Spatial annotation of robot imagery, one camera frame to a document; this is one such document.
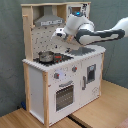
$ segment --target cabinet door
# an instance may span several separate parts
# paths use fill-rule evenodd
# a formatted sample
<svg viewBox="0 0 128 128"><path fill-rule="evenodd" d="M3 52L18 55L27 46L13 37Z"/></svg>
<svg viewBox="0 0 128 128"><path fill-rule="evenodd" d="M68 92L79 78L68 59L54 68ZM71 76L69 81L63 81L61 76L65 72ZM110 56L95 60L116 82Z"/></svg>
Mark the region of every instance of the cabinet door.
<svg viewBox="0 0 128 128"><path fill-rule="evenodd" d="M51 124L79 108L80 76L65 79L49 87L49 121Z"/></svg>
<svg viewBox="0 0 128 128"><path fill-rule="evenodd" d="M99 97L101 65L102 54L82 61L81 106Z"/></svg>

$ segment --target wooden table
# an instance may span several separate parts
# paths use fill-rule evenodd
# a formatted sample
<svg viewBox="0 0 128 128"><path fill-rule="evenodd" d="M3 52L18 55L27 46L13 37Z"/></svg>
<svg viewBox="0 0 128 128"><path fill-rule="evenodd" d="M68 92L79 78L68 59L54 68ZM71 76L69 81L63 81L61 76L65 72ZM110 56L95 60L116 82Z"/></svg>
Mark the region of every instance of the wooden table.
<svg viewBox="0 0 128 128"><path fill-rule="evenodd" d="M44 128L36 118L23 109L0 118L0 128ZM64 118L50 128L81 128L69 118Z"/></svg>
<svg viewBox="0 0 128 128"><path fill-rule="evenodd" d="M115 128L128 118L128 89L103 80L101 92L71 117L87 128Z"/></svg>

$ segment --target door handle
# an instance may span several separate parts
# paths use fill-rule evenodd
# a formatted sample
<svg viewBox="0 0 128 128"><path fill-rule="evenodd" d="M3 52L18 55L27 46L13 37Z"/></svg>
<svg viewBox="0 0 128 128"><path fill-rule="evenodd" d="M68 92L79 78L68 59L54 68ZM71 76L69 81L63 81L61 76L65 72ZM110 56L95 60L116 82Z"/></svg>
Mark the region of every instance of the door handle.
<svg viewBox="0 0 128 128"><path fill-rule="evenodd" d="M83 80L84 80L84 87L82 87L82 90L85 90L86 88L86 77L85 76L83 76Z"/></svg>
<svg viewBox="0 0 128 128"><path fill-rule="evenodd" d="M69 81L69 82L66 83L66 84L61 84L61 85L59 85L59 87L66 87L66 86L70 85L72 82L73 82L73 81L71 80L71 81Z"/></svg>

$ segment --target oven door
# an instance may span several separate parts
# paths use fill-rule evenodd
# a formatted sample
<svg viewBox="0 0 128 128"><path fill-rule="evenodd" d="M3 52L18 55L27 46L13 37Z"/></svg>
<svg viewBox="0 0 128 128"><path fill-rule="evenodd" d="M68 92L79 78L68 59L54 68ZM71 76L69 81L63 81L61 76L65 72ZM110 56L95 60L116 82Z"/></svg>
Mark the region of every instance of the oven door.
<svg viewBox="0 0 128 128"><path fill-rule="evenodd" d="M61 120L79 108L80 80L66 79L49 87L49 123Z"/></svg>

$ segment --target handle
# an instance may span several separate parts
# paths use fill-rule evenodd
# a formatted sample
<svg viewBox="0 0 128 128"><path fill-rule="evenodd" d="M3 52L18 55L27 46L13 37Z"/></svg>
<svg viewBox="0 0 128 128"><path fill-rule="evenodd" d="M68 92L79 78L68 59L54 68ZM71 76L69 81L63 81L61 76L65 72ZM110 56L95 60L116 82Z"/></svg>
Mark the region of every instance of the handle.
<svg viewBox="0 0 128 128"><path fill-rule="evenodd" d="M61 84L61 85L59 85L59 87L66 87L66 86L70 85L72 82L73 82L73 81L71 80L71 81L69 81L69 82L66 83L66 84Z"/></svg>
<svg viewBox="0 0 128 128"><path fill-rule="evenodd" d="M28 17L28 15L23 15L23 17Z"/></svg>
<svg viewBox="0 0 128 128"><path fill-rule="evenodd" d="M68 9L70 10L70 14L72 14L72 7L69 6Z"/></svg>
<svg viewBox="0 0 128 128"><path fill-rule="evenodd" d="M84 87L82 87L82 90L85 90L86 88L86 77L85 76L83 76L83 80L84 80Z"/></svg>

